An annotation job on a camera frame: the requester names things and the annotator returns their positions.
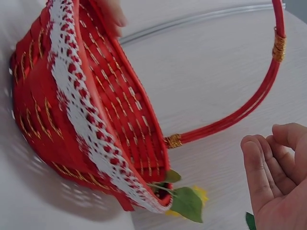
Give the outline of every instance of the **red basket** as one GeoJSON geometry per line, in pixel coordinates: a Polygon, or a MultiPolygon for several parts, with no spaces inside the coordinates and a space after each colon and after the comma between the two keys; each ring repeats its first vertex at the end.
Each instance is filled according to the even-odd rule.
{"type": "Polygon", "coordinates": [[[170,169],[167,148],[221,131],[251,113],[269,92],[284,57],[283,7],[273,59],[255,95],[230,116],[164,138],[150,101],[94,0],[49,0],[11,57],[13,110],[26,140],[60,176],[114,195],[125,210],[171,206],[147,183],[170,169]]]}

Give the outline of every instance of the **white surface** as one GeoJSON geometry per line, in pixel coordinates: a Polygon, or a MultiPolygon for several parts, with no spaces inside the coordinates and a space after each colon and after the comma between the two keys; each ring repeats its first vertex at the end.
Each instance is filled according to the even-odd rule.
{"type": "MultiPolygon", "coordinates": [[[[0,3],[0,229],[132,230],[130,214],[121,211],[114,199],[76,187],[39,162],[12,120],[8,58],[11,46],[39,14],[37,2],[0,3]]],[[[124,34],[183,14],[255,2],[262,1],[123,1],[130,22],[124,34]]],[[[244,213],[250,211],[250,201],[241,138],[267,135],[273,123],[307,124],[307,25],[289,14],[286,25],[286,60],[259,109],[222,133],[169,153],[173,168],[184,177],[180,184],[196,184],[208,191],[205,223],[139,210],[133,213],[136,230],[246,229],[244,213]]],[[[208,124],[252,95],[269,65],[273,26],[272,12],[248,13],[176,29],[125,47],[165,135],[208,124]]]]}

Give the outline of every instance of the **fingertip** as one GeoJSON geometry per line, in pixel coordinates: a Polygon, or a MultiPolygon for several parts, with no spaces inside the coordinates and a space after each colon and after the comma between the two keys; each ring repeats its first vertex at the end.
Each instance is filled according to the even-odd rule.
{"type": "Polygon", "coordinates": [[[127,18],[122,14],[118,16],[118,18],[115,21],[116,25],[119,27],[125,27],[128,24],[127,18]]]}
{"type": "Polygon", "coordinates": [[[242,150],[244,152],[248,151],[260,151],[259,146],[254,141],[247,141],[242,144],[242,150]]]}
{"type": "Polygon", "coordinates": [[[261,151],[257,143],[253,141],[245,142],[242,145],[242,152],[244,156],[245,168],[254,167],[261,161],[261,151]]]}

